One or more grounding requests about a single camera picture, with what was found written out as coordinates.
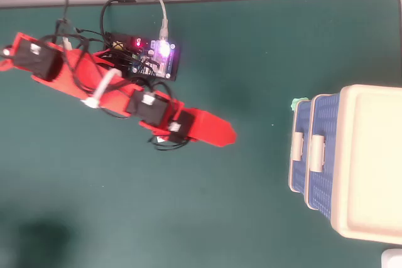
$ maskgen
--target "blue basket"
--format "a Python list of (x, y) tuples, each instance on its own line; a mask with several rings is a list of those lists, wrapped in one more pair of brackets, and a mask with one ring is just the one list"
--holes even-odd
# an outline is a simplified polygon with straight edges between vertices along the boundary
[(317, 97), (314, 105), (312, 135), (324, 137), (323, 171), (310, 172), (308, 202), (328, 219), (331, 217), (332, 178), (334, 175), (335, 143), (339, 94)]
[(301, 102), (298, 105), (296, 117), (296, 132), (303, 133), (303, 154), (301, 161), (293, 161), (293, 179), (292, 186), (299, 193), (304, 194), (304, 182), (306, 178), (306, 161), (307, 161), (307, 137), (310, 128), (310, 109), (311, 100)]

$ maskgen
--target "table surface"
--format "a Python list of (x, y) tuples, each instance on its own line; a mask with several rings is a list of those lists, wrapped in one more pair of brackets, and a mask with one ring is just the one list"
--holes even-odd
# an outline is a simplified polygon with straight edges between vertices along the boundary
[[(401, 84), (399, 0), (167, 3), (182, 45), (171, 87), (230, 121), (235, 145), (173, 152), (12, 70), (0, 75), (0, 262), (16, 267), (380, 267), (287, 186), (295, 97)], [(100, 6), (76, 6), (98, 30)], [(0, 42), (53, 32), (62, 8), (0, 9)], [(107, 10), (108, 30), (156, 37), (159, 4)]]

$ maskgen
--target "white object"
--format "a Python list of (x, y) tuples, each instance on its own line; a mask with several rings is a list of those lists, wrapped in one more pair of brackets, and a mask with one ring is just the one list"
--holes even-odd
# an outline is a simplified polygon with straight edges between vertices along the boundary
[(165, 142), (166, 140), (163, 139), (163, 138), (160, 137), (160, 136), (157, 136), (157, 137), (156, 137), (156, 141), (160, 144), (161, 142)]
[(155, 101), (155, 96), (154, 94), (148, 93), (146, 92), (143, 96), (143, 103), (151, 106), (153, 104), (153, 102)]
[(42, 47), (40, 47), (39, 45), (31, 43), (31, 52), (33, 54), (39, 55), (41, 49), (42, 49)]
[(180, 130), (180, 127), (181, 127), (182, 125), (180, 125), (179, 123), (177, 123), (177, 122), (172, 122), (170, 125), (169, 125), (169, 131), (171, 131), (171, 132), (178, 132), (179, 130)]
[(63, 37), (63, 44), (64, 44), (64, 48), (66, 50), (72, 50), (73, 49), (73, 46), (72, 46), (71, 42), (68, 40), (67, 37)]
[(385, 250), (381, 256), (381, 268), (401, 268), (402, 249)]
[(291, 142), (291, 160), (300, 161), (303, 155), (303, 133), (294, 132)]
[(87, 105), (88, 107), (91, 108), (99, 108), (99, 102), (100, 99), (103, 95), (103, 93), (105, 92), (106, 87), (109, 85), (109, 83), (111, 82), (111, 80), (113, 79), (113, 77), (115, 75), (118, 75), (119, 77), (121, 77), (121, 71), (116, 69), (116, 68), (112, 68), (110, 69), (105, 76), (103, 77), (103, 79), (100, 81), (98, 87), (96, 88), (94, 94), (91, 97), (88, 97), (85, 100), (82, 100), (82, 102)]
[(322, 166), (324, 165), (324, 149), (324, 137), (321, 135), (312, 135), (307, 166), (310, 171), (322, 172)]

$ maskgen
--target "white cable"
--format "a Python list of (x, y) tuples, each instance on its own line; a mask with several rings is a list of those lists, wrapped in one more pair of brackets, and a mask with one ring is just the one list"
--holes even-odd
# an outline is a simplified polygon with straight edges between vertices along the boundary
[(159, 32), (159, 40), (167, 40), (169, 36), (169, 31), (168, 31), (168, 18), (166, 16), (166, 8), (163, 0), (159, 0), (159, 2), (161, 4), (163, 12), (162, 26)]
[(162, 6), (163, 19), (167, 19), (167, 17), (166, 17), (165, 3), (163, 2), (163, 0), (159, 0), (159, 2), (161, 3), (161, 6)]
[(103, 79), (98, 84), (98, 87), (96, 88), (94, 94), (91, 97), (87, 97), (85, 100), (81, 101), (88, 107), (94, 109), (99, 108), (99, 102), (101, 101), (101, 97), (115, 75), (121, 77), (121, 71), (116, 68), (109, 69), (105, 74), (105, 76), (103, 77)]

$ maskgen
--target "plastic storage box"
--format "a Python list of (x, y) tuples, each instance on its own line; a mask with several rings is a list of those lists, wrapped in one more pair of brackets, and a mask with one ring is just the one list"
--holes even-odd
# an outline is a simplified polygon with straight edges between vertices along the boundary
[(345, 237), (402, 244), (402, 88), (348, 86), (310, 115), (306, 204)]

